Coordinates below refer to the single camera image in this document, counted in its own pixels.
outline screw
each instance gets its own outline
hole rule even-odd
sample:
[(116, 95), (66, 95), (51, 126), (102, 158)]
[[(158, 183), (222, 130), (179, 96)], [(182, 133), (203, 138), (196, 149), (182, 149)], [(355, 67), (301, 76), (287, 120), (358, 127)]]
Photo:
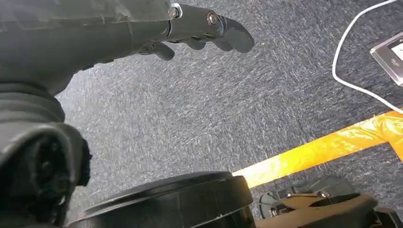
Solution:
[(216, 25), (218, 22), (217, 14), (214, 11), (207, 13), (207, 22), (209, 25)]
[(53, 165), (50, 161), (45, 161), (40, 167), (41, 178), (48, 178), (53, 174)]

